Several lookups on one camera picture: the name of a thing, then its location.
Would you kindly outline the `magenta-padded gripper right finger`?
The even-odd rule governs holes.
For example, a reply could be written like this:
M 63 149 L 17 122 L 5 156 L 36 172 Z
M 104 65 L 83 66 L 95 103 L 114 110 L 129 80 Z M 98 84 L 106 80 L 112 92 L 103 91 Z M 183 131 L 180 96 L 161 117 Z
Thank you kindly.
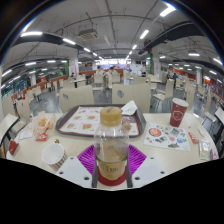
M 140 188 L 168 175 L 154 156 L 146 156 L 133 145 L 129 146 L 127 186 Z

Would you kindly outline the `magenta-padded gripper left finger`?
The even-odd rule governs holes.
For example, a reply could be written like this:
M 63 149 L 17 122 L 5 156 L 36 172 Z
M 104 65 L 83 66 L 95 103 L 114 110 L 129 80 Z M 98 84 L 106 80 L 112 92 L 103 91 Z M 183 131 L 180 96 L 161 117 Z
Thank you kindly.
M 84 188 L 96 188 L 98 173 L 94 146 L 89 146 L 77 157 L 69 156 L 56 175 Z

